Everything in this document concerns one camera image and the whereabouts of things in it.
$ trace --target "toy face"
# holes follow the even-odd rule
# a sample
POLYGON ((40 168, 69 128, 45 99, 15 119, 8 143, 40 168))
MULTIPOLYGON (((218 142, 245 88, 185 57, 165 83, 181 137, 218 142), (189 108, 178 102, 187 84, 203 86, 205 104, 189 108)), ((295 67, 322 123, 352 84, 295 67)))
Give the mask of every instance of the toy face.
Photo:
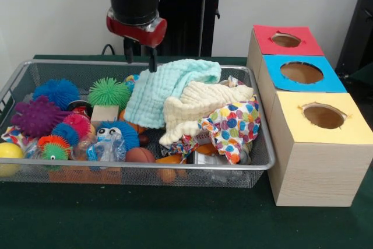
POLYGON ((113 133, 118 133, 122 135, 122 132, 119 128, 113 127, 113 128, 101 128, 99 131, 97 131, 97 138, 98 140, 104 139, 106 136, 112 135, 113 133))

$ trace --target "yellow box top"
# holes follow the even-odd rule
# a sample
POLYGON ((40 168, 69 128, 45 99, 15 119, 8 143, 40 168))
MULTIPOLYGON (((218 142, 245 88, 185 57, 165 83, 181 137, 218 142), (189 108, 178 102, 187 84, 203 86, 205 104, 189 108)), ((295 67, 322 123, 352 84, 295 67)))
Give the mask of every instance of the yellow box top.
POLYGON ((277 92, 277 96, 295 142, 373 144, 373 132, 348 93, 277 92))

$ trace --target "yellow paper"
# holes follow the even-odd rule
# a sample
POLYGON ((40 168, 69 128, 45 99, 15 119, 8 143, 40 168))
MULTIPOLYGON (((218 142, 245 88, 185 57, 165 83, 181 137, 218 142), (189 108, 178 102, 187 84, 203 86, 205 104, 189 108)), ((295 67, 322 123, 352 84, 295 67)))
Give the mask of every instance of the yellow paper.
POLYGON ((348 93, 277 92, 277 96, 295 142, 373 144, 373 132, 348 93), (312 124, 302 110, 311 103, 329 105, 343 112, 346 115, 343 125, 327 129, 312 124))

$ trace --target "towel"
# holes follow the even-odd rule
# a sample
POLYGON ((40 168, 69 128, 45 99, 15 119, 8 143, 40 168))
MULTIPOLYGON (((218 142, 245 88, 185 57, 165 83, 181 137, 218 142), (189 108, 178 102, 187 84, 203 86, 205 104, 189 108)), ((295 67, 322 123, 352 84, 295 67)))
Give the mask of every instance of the towel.
POLYGON ((158 67, 157 72, 141 72, 125 110, 125 120, 145 128, 164 127, 163 105, 166 98, 179 98, 190 81, 217 83, 219 63, 182 59, 158 67))
POLYGON ((198 119, 227 104, 248 101, 253 94, 254 90, 245 85, 227 87, 190 82, 179 99, 166 99, 163 109, 166 133, 159 143, 167 146, 177 142, 183 135, 196 136, 200 133, 198 119))

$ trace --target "white wall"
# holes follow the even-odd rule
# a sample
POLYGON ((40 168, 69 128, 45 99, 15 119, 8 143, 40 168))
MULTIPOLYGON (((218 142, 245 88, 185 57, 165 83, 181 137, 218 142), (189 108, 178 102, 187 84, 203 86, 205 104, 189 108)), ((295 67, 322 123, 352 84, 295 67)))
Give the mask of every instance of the white wall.
POLYGON ((309 26, 335 66, 357 0, 220 0, 213 54, 245 57, 253 24, 309 26))
MULTIPOLYGON (((335 64, 356 0, 220 0, 213 55, 247 55, 253 24, 310 26, 335 64)), ((105 26, 110 0, 0 0, 0 84, 34 54, 122 52, 105 26)))

